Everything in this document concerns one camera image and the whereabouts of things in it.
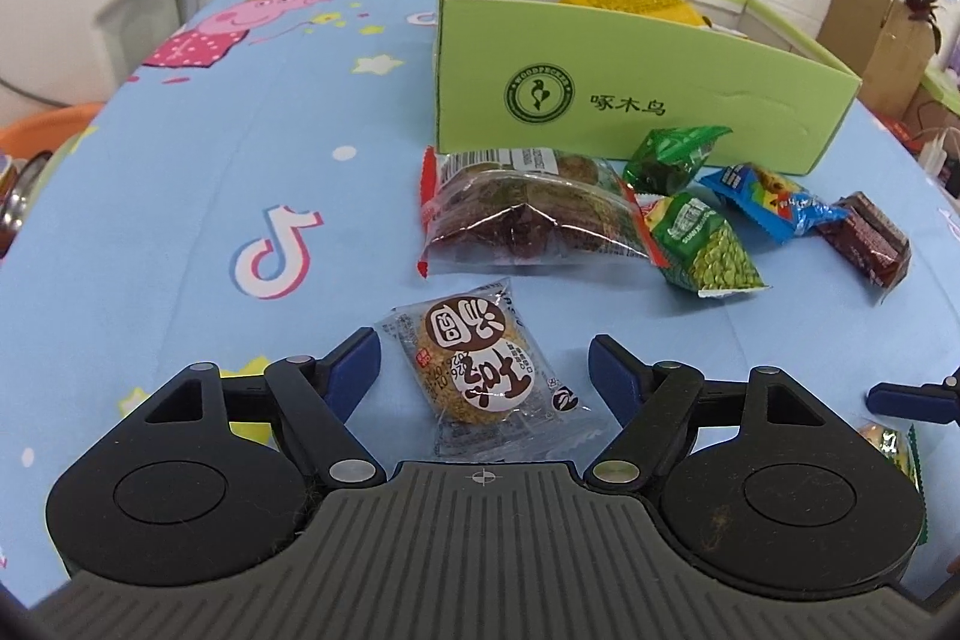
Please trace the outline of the clear red cookie bag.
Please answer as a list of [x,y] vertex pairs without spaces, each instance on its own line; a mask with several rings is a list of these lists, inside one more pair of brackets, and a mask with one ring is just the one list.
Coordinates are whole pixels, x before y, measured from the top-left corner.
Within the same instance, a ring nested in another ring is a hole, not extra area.
[[667,265],[635,191],[604,159],[553,148],[427,148],[418,200],[423,276],[444,266],[558,266],[592,257]]

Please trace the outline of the dark brown snack packet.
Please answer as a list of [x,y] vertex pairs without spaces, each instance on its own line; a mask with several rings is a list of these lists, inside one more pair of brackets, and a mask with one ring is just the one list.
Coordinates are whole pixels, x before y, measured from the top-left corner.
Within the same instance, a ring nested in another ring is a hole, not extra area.
[[911,244],[907,234],[862,191],[835,203],[843,220],[820,224],[817,232],[839,253],[882,302],[910,271]]

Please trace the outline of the brown cardboard box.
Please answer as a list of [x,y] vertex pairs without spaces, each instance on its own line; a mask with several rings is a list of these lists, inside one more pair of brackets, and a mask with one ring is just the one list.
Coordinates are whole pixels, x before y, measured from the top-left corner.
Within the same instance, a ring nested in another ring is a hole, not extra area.
[[859,101],[885,119],[903,119],[935,54],[934,29],[912,14],[901,0],[832,0],[817,34],[861,78]]

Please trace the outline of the orange basin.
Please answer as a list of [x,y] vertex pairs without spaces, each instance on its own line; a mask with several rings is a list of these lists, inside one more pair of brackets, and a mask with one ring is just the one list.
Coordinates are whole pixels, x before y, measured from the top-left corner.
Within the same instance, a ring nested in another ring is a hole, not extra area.
[[0,149],[14,159],[29,159],[43,151],[57,151],[71,136],[82,133],[103,110],[103,103],[46,110],[2,128]]

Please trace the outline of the blue cartoon tablecloth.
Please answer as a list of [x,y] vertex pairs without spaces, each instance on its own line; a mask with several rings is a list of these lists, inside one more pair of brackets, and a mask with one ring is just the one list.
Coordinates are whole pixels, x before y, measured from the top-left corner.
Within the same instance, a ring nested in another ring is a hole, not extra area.
[[[65,580],[50,486],[186,365],[322,356],[394,307],[477,286],[416,273],[434,8],[327,0],[214,67],[144,68],[55,170],[2,265],[2,580],[20,601]],[[958,364],[958,223],[940,191],[862,109],[809,185],[862,191],[907,234],[892,294],[818,237],[768,244],[739,221],[756,296],[700,301],[647,263],[601,262],[517,273],[519,314],[589,408],[599,333],[713,378],[776,365],[849,420],[879,381],[942,380]]]

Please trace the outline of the blue snack packet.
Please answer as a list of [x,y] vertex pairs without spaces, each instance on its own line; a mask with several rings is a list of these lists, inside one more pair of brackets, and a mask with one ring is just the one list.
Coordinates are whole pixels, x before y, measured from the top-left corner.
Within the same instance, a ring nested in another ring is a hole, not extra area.
[[788,177],[754,163],[723,167],[698,184],[742,211],[778,244],[848,216],[843,206],[822,202]]

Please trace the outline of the green pea snack packet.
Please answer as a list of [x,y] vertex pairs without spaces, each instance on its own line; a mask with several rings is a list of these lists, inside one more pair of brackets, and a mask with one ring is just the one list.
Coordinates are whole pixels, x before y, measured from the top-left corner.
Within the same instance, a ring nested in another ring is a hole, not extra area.
[[670,284],[700,299],[724,299],[765,291],[760,271],[729,221],[692,193],[646,198],[646,229]]

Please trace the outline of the dark green snack packet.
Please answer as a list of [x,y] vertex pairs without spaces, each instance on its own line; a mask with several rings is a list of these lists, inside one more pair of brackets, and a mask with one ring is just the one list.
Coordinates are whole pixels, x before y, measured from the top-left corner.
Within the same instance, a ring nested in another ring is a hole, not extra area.
[[654,128],[623,169],[623,180],[638,193],[674,195],[695,179],[716,143],[732,130],[722,125]]

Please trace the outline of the yellow snack bag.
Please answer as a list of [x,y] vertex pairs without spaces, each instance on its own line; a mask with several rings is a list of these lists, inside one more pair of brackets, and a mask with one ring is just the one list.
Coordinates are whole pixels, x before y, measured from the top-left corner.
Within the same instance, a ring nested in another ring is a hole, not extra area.
[[669,23],[709,28],[711,23],[698,13],[686,0],[562,0],[563,5],[594,8],[594,10],[618,11],[619,13],[660,19]]

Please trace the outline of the round pastry clear wrapper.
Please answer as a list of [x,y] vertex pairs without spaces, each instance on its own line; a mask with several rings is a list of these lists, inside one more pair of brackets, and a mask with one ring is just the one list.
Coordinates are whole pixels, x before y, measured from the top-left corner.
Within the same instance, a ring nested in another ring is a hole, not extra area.
[[506,278],[395,307],[379,328],[427,397],[441,461],[563,459],[602,432],[597,414],[558,380]]

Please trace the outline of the green cardboard box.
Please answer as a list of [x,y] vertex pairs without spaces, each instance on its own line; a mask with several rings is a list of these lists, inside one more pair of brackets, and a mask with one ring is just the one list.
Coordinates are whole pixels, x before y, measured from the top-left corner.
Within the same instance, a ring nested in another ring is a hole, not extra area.
[[709,28],[562,0],[438,0],[436,146],[630,158],[652,128],[722,125],[711,164],[809,174],[861,80],[758,0],[686,0]]

